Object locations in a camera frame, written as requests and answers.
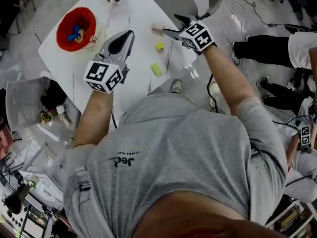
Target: yellow sponge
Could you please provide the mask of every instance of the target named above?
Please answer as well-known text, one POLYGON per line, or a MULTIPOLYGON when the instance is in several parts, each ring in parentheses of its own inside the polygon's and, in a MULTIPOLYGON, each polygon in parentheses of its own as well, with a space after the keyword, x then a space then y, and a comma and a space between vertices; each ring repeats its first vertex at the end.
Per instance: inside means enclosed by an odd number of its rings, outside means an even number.
POLYGON ((156 77, 161 76, 163 74, 157 63, 152 64, 151 69, 154 72, 156 77))
POLYGON ((158 43, 156 44, 156 48, 157 48, 158 50, 162 50, 162 49, 164 48, 163 42, 158 42, 158 43))

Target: gray shirt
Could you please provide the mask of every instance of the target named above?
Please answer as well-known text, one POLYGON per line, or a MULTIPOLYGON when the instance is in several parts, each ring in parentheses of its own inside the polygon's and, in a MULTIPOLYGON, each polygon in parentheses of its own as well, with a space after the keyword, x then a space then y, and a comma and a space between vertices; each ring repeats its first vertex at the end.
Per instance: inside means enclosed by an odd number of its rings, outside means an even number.
POLYGON ((276 127, 257 99, 246 100, 233 117, 200 110, 177 94, 148 96, 98 146, 75 148, 67 158, 66 213, 87 237, 107 234, 89 195, 75 193, 79 166, 87 168, 117 238, 132 237, 151 205, 177 190, 209 196, 264 225, 282 197, 287 172, 276 127))

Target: gray floor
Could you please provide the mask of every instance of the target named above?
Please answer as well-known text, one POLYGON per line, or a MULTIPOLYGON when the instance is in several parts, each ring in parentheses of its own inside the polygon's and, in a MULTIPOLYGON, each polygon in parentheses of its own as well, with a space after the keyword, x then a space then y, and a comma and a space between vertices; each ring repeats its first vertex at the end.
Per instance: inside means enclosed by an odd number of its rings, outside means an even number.
MULTIPOLYGON (((26 78, 35 78, 40 75, 43 70, 47 70, 40 56, 38 55, 38 48, 40 41, 43 41, 49 34, 51 29, 58 23, 58 21, 67 13, 67 11, 79 0, 34 0, 37 7, 36 12, 28 11, 24 13, 23 18, 20 18, 21 34, 11 36, 10 48, 5 53, 0 69, 8 69, 13 65, 19 64, 23 69, 26 78)), ((226 39, 223 30, 223 22, 232 18, 229 11, 229 5, 233 0, 223 0, 218 11, 211 17, 204 20, 205 24, 210 28, 216 43, 223 50, 225 54, 231 57, 231 43, 226 39)), ((234 0, 239 2, 246 10, 239 5, 236 5, 236 15, 242 21, 243 26, 247 25, 245 35, 259 35, 270 34, 274 36, 289 36, 289 32, 283 26, 277 28, 270 28, 263 25, 260 19, 255 15, 254 9, 247 5, 242 0, 234 0)), ((300 22, 287 0, 280 4, 278 0, 248 0, 257 3, 257 12, 262 16, 267 23, 291 23, 291 24, 305 24, 310 25, 308 18, 304 20, 305 23, 300 22)), ((231 41, 238 41, 240 38, 240 23, 237 20, 231 20, 224 26, 225 32, 231 41)), ((179 77, 184 81, 184 94, 194 101, 202 108, 210 109, 209 97, 206 91, 206 84, 208 82, 210 71, 207 63, 203 57, 199 57, 192 66, 180 72, 179 77)), ((265 65, 255 61, 244 60, 240 64, 240 69, 252 82, 255 87, 255 82, 261 75, 270 76, 272 82, 286 85, 294 70, 276 65, 265 65)), ((169 88, 169 82, 162 86, 157 91, 165 91, 169 88)))

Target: white cube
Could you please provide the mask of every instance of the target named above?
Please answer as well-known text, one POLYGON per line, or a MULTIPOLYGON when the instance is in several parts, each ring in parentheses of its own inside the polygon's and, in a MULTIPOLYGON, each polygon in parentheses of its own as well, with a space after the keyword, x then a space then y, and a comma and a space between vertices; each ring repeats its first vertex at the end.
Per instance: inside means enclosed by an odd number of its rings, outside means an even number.
POLYGON ((189 49, 203 51, 214 42, 208 27, 202 21, 192 21, 191 26, 179 35, 189 49))
POLYGON ((123 75, 118 65, 101 61, 89 61, 84 74, 84 80, 93 90, 108 94, 122 79, 123 75))

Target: red basket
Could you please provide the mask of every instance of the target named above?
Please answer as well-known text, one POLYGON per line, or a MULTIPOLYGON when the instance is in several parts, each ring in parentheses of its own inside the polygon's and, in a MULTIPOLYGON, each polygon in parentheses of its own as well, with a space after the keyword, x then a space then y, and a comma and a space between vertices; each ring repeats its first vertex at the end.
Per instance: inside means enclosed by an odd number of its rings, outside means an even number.
POLYGON ((66 51, 77 51, 82 49, 88 43, 92 42, 91 37, 96 32, 96 18, 94 14, 85 7, 78 7, 65 15, 58 26, 56 41, 58 46, 66 51), (74 26, 79 25, 86 34, 82 42, 69 42, 68 35, 74 34, 74 26))

